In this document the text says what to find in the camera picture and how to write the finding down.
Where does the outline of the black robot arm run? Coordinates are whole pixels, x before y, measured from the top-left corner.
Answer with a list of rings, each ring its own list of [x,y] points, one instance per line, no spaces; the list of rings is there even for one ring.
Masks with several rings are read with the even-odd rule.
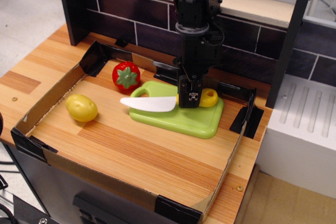
[[[182,37],[182,52],[173,61],[178,67],[178,104],[182,108],[201,105],[203,76],[220,63],[223,30],[214,18],[222,0],[173,0],[178,16],[175,30]]]

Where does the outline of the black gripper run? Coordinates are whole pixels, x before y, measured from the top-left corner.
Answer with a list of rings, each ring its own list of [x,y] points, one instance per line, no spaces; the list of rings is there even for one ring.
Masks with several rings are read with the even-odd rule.
[[[216,23],[197,28],[177,23],[175,29],[182,38],[181,54],[173,61],[181,72],[178,77],[178,104],[181,108],[198,108],[203,90],[202,77],[221,60],[219,54],[224,32]]]

